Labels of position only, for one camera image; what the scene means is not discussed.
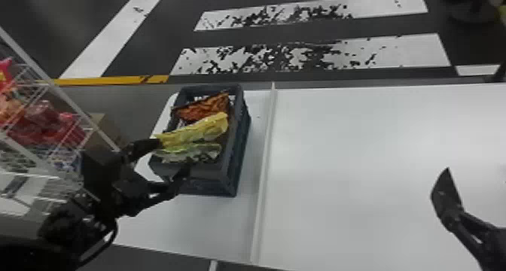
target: yellow snack bag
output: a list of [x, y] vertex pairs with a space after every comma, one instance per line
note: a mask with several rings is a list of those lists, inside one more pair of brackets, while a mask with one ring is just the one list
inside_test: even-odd
[[228, 115], [224, 112], [213, 114], [212, 116], [205, 117], [198, 122], [189, 126], [184, 126], [180, 129], [171, 132], [165, 132], [154, 135], [157, 139], [161, 140], [165, 148], [175, 145], [182, 145], [184, 143], [195, 142], [204, 139], [207, 142], [216, 139], [224, 134], [228, 129]]

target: white stripe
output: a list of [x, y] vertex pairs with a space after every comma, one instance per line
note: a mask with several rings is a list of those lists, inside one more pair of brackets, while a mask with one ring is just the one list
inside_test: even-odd
[[457, 65], [455, 68], [460, 76], [493, 75], [499, 65]]
[[60, 78], [100, 77], [159, 0], [130, 0]]
[[187, 48], [171, 75], [449, 66], [436, 33], [324, 43]]
[[195, 30], [427, 13], [423, 0], [317, 0], [205, 12]]
[[209, 271], [216, 271], [218, 270], [218, 262], [216, 260], [211, 260], [209, 263]]

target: cable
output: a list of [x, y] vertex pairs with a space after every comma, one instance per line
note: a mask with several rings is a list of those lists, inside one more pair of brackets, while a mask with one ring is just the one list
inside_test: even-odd
[[78, 266], [79, 268], [83, 267], [84, 265], [88, 264], [89, 262], [93, 261], [96, 257], [98, 257], [102, 252], [104, 252], [107, 248], [109, 248], [112, 245], [112, 242], [116, 239], [117, 232], [119, 228], [117, 226], [116, 220], [113, 221], [113, 227], [112, 227], [112, 235], [109, 238], [109, 240], [101, 246], [97, 251], [95, 251], [92, 255], [90, 255], [88, 258], [82, 260]]

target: red snack package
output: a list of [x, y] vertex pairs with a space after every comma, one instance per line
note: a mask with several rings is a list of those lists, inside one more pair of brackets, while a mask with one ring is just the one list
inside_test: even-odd
[[17, 123], [8, 136], [21, 145], [37, 145], [43, 141], [41, 127], [34, 123]]
[[52, 144], [63, 142], [65, 146], [78, 146], [84, 140], [84, 131], [76, 124], [74, 115], [71, 113], [59, 114], [58, 127], [48, 130], [44, 134], [44, 140]]
[[42, 100], [30, 105], [25, 112], [25, 118], [40, 126], [49, 126], [59, 123], [59, 114], [54, 110], [51, 102]]

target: plastic crate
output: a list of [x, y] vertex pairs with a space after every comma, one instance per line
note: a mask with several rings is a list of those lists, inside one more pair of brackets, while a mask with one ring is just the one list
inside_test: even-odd
[[[217, 139], [222, 150], [214, 163], [197, 163], [191, 170], [191, 176], [181, 188], [181, 193], [209, 196], [237, 195], [242, 159], [248, 140], [251, 117], [244, 100], [244, 92], [238, 84], [213, 84], [198, 87], [184, 87], [178, 94], [175, 107], [186, 105], [205, 96], [215, 95], [221, 91], [229, 93], [232, 105], [229, 107], [228, 131]], [[184, 126], [182, 121], [172, 116], [166, 131]], [[161, 178], [174, 175], [181, 164], [162, 163], [162, 158], [152, 156], [149, 166]]]

